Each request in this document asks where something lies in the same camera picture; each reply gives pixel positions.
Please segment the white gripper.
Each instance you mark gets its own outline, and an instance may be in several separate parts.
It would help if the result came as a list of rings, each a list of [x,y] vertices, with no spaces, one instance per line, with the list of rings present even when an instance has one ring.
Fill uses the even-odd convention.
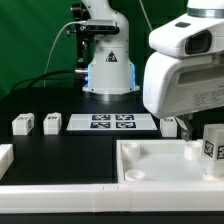
[[[158,118],[176,116],[191,140],[188,113],[224,106],[224,19],[184,14],[151,32],[149,45],[143,104]]]

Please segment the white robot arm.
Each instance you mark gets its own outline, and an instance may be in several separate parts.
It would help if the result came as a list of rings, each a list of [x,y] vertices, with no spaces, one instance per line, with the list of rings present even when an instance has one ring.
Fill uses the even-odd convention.
[[[154,53],[144,81],[135,83],[129,60],[129,23],[108,0],[81,0],[90,14],[84,29],[96,35],[83,90],[106,99],[143,91],[143,105],[159,119],[174,117],[192,138],[188,116],[224,106],[224,0],[188,0],[187,12],[149,34]]]

